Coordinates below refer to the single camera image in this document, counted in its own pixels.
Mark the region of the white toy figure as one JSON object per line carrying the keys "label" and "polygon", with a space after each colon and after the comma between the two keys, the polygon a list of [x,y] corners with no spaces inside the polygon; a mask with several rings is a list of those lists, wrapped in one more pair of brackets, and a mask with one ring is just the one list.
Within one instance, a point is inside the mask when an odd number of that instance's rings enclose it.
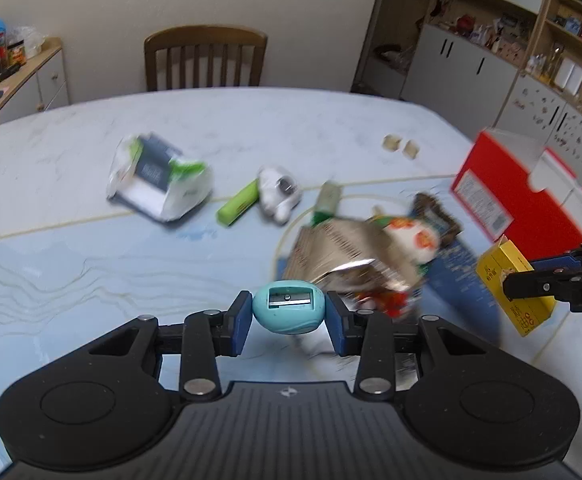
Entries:
{"label": "white toy figure", "polygon": [[302,197],[297,180],[285,168],[265,166],[259,170],[256,182],[259,208],[264,216],[284,226]]}

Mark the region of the white sideboard cabinet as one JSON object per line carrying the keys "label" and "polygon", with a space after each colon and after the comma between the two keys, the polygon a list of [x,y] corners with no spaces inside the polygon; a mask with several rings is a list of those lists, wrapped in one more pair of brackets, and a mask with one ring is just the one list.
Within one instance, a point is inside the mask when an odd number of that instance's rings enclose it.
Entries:
{"label": "white sideboard cabinet", "polygon": [[38,55],[0,82],[0,124],[70,105],[64,44],[45,39]]}

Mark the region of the green tube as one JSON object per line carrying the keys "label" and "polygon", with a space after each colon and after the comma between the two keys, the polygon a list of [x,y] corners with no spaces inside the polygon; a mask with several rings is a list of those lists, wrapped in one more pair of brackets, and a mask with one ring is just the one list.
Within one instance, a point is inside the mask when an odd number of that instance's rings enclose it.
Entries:
{"label": "green tube", "polygon": [[253,180],[216,211],[221,226],[231,226],[259,201],[257,181]]}

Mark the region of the yellow small box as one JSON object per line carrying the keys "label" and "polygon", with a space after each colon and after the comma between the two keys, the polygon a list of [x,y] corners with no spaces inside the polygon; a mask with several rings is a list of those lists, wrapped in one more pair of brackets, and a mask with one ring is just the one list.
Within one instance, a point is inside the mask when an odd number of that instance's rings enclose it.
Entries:
{"label": "yellow small box", "polygon": [[533,266],[503,236],[477,259],[475,272],[516,331],[525,337],[553,314],[556,300],[534,281]]}

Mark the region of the grey green soap bar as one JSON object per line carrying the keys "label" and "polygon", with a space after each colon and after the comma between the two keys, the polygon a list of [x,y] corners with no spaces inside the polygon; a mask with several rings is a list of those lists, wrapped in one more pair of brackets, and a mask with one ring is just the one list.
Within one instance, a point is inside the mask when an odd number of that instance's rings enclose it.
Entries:
{"label": "grey green soap bar", "polygon": [[333,181],[326,181],[320,188],[312,216],[312,225],[318,226],[337,215],[342,197],[342,187]]}

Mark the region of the colourful snack packet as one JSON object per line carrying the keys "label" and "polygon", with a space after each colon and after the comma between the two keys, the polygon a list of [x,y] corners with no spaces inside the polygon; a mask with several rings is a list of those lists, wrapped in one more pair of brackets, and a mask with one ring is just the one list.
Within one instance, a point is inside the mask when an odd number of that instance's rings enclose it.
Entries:
{"label": "colourful snack packet", "polygon": [[440,250],[440,234],[427,222],[404,216],[374,216],[370,222],[384,229],[414,263],[428,264]]}

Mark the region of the white green tissue pack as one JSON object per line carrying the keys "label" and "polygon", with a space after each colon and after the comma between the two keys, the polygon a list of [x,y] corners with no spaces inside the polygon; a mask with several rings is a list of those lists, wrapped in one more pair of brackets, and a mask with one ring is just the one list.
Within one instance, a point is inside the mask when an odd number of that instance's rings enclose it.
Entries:
{"label": "white green tissue pack", "polygon": [[106,187],[108,200],[120,200],[150,219],[178,221],[211,195],[213,170],[188,159],[154,133],[128,136],[116,147]]}

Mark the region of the silver foil snack bag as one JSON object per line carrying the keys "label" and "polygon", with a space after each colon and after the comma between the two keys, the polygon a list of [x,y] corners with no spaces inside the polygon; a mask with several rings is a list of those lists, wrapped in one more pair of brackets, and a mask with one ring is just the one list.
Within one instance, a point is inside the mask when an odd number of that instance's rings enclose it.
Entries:
{"label": "silver foil snack bag", "polygon": [[423,271],[378,223],[335,218],[300,229],[282,277],[341,295],[408,295],[421,285]]}

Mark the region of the red white cardboard box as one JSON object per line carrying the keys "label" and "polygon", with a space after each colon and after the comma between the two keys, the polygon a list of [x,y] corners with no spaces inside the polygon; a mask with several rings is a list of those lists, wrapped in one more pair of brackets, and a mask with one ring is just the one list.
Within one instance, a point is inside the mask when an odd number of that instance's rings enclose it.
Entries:
{"label": "red white cardboard box", "polygon": [[582,244],[582,184],[556,150],[528,136],[482,130],[451,192],[491,240],[509,238],[527,260]]}

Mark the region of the teal pencil sharpener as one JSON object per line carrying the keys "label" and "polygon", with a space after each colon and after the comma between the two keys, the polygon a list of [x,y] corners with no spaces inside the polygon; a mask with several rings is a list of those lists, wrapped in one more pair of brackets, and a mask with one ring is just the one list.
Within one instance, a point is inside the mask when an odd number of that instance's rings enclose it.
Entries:
{"label": "teal pencil sharpener", "polygon": [[256,321],[275,334],[303,335],[325,318],[325,294],[305,281],[272,282],[257,291],[252,310]]}

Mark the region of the dark wooden chair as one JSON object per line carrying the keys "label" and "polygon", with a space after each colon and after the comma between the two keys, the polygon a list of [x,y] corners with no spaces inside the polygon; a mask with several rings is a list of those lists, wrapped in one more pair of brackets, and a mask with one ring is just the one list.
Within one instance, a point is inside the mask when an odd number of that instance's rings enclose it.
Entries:
{"label": "dark wooden chair", "polygon": [[155,32],[144,41],[149,92],[213,87],[257,87],[268,36],[228,25],[185,25]]}

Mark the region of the white wall cabinet unit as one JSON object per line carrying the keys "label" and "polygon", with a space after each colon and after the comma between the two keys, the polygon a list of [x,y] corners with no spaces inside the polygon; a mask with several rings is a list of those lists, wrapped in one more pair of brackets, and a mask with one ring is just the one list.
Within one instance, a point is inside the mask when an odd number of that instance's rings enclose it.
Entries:
{"label": "white wall cabinet unit", "polygon": [[529,136],[582,182],[582,0],[376,0],[353,87]]}

